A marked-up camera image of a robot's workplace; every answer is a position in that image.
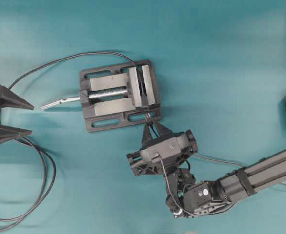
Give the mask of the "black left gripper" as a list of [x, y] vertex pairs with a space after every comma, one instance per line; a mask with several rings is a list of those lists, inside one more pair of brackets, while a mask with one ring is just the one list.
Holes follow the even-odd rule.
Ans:
[[171, 173], [197, 152], [197, 142], [191, 130], [174, 133], [156, 120], [152, 120], [152, 126], [157, 130], [157, 137], [152, 137], [146, 123], [141, 148], [127, 154], [135, 176], [163, 174], [163, 166]]

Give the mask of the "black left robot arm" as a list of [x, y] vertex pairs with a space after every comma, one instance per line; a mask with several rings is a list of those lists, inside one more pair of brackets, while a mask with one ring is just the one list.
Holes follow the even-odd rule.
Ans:
[[150, 113], [159, 108], [155, 85], [134, 83], [101, 84], [91, 81], [81, 84], [79, 101], [97, 98], [101, 91], [113, 91], [128, 100], [129, 109], [124, 114], [145, 114], [141, 148], [127, 155], [135, 176], [163, 175], [166, 180], [166, 203], [176, 218], [189, 218], [223, 213], [238, 201], [258, 191], [286, 180], [286, 150], [241, 167], [216, 181], [197, 183], [190, 168], [182, 168], [189, 157], [198, 150], [191, 131], [175, 133], [161, 125]]

